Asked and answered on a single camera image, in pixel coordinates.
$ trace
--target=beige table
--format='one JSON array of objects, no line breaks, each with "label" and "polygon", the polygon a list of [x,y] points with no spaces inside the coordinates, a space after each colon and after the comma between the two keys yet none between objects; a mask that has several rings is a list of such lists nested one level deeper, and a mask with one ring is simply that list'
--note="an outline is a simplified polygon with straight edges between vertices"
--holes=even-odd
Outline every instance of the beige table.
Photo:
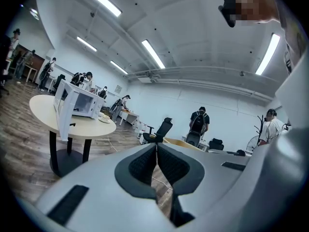
[{"label": "beige table", "polygon": [[[63,177],[82,163],[88,161],[92,139],[102,138],[113,133],[116,130],[116,125],[112,121],[110,124],[106,124],[98,119],[72,116],[70,123],[75,123],[75,126],[70,127],[67,149],[56,150],[56,135],[59,133],[59,130],[54,108],[54,98],[51,95],[37,95],[31,98],[29,105],[34,117],[37,118],[44,128],[50,131],[50,165],[55,174]],[[73,138],[85,140],[83,154],[72,150]]]},{"label": "beige table", "polygon": [[125,120],[126,122],[133,125],[134,121],[139,118],[138,115],[130,113],[128,111],[124,111],[124,110],[120,111],[119,116],[121,117],[121,121],[120,121],[120,124],[119,124],[120,126],[121,126],[123,120]]}]

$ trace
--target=ceiling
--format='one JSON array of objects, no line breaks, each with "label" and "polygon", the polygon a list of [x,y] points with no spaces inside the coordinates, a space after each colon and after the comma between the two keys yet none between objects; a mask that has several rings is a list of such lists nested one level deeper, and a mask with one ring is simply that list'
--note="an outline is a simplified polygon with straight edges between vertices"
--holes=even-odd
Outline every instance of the ceiling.
[{"label": "ceiling", "polygon": [[[129,80],[146,72],[153,82],[221,87],[253,96],[256,92],[269,100],[287,77],[283,31],[277,22],[230,28],[218,11],[223,0],[110,1],[122,11],[119,17],[96,0],[67,0],[72,9],[66,35],[86,39],[98,49],[90,52],[111,68],[110,61],[116,62]],[[281,36],[279,46],[263,75],[255,75],[272,32]],[[166,69],[158,70],[141,44],[145,39]]]}]

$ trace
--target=desk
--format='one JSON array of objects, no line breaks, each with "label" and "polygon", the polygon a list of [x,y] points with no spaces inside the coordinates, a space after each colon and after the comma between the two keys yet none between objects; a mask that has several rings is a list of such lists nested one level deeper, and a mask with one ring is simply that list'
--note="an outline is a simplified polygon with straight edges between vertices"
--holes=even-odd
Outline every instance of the desk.
[{"label": "desk", "polygon": [[32,72],[32,71],[35,71],[34,76],[33,76],[33,78],[32,78],[32,82],[34,83],[34,82],[35,82],[35,76],[36,76],[36,74],[38,73],[38,70],[32,68],[31,66],[29,66],[29,65],[27,65],[27,64],[25,64],[25,67],[29,68],[29,73],[28,73],[28,76],[27,76],[27,79],[26,79],[26,83],[28,82],[28,79],[29,79],[29,77],[30,77],[31,72]]},{"label": "desk", "polygon": [[54,83],[55,83],[55,81],[57,80],[57,78],[54,77],[54,76],[49,76],[48,78],[51,79],[51,82],[50,82],[50,84],[49,84],[47,93],[48,93],[49,91],[52,91],[52,90],[53,90],[52,87],[54,86]]},{"label": "desk", "polygon": [[[182,140],[185,141],[187,139],[187,136],[182,136]],[[206,143],[206,141],[204,140],[200,140],[199,144],[198,144],[198,148],[207,152],[207,150],[209,149],[209,144]]]},{"label": "desk", "polygon": [[125,120],[126,122],[129,122],[131,125],[134,123],[135,120],[137,120],[139,118],[138,115],[133,114],[133,113],[129,113],[129,112],[125,112],[125,111],[120,111],[119,116],[121,117],[121,121],[120,121],[120,126],[123,120]]},{"label": "desk", "polygon": [[[88,161],[92,139],[111,134],[116,130],[116,125],[112,121],[105,124],[98,119],[72,116],[71,123],[76,123],[76,126],[70,127],[67,149],[57,150],[56,136],[59,130],[54,98],[51,95],[37,95],[31,98],[29,106],[34,117],[49,130],[50,166],[55,174],[63,177]],[[83,154],[72,150],[73,138],[85,140]]]}]

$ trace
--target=fluorescent light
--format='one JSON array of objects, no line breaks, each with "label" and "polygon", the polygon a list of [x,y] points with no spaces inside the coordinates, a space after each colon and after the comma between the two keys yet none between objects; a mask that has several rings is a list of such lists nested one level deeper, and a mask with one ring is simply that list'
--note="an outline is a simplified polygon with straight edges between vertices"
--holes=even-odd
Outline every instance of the fluorescent light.
[{"label": "fluorescent light", "polygon": [[107,9],[109,9],[115,16],[119,16],[122,12],[113,5],[109,0],[98,0],[100,3],[102,3]]},{"label": "fluorescent light", "polygon": [[111,61],[111,63],[116,66],[118,69],[120,69],[124,74],[127,75],[127,72],[125,70],[123,70],[118,64],[116,64],[114,61]]},{"label": "fluorescent light", "polygon": [[86,41],[84,41],[83,39],[81,39],[80,37],[77,36],[77,39],[78,39],[80,42],[84,43],[86,46],[88,46],[91,50],[94,50],[95,52],[97,51],[96,48],[94,48],[92,45],[90,45],[89,43],[87,43]]},{"label": "fluorescent light", "polygon": [[35,9],[31,9],[31,11],[35,14],[38,14],[38,12]]},{"label": "fluorescent light", "polygon": [[263,73],[263,71],[266,69],[269,61],[271,60],[272,56],[274,55],[274,53],[276,51],[279,40],[280,40],[280,36],[273,33],[272,36],[271,36],[271,40],[270,40],[270,44],[269,44],[269,47],[267,49],[267,52],[266,52],[260,66],[257,69],[255,74],[261,75]]},{"label": "fluorescent light", "polygon": [[156,61],[156,63],[158,64],[158,66],[161,69],[165,69],[164,64],[162,63],[161,59],[159,58],[159,56],[157,55],[157,53],[155,53],[155,50],[152,48],[152,46],[149,44],[148,40],[144,40],[142,42],[142,44],[146,47],[146,49],[148,50],[148,52],[150,53],[150,55],[154,58],[154,60]]}]

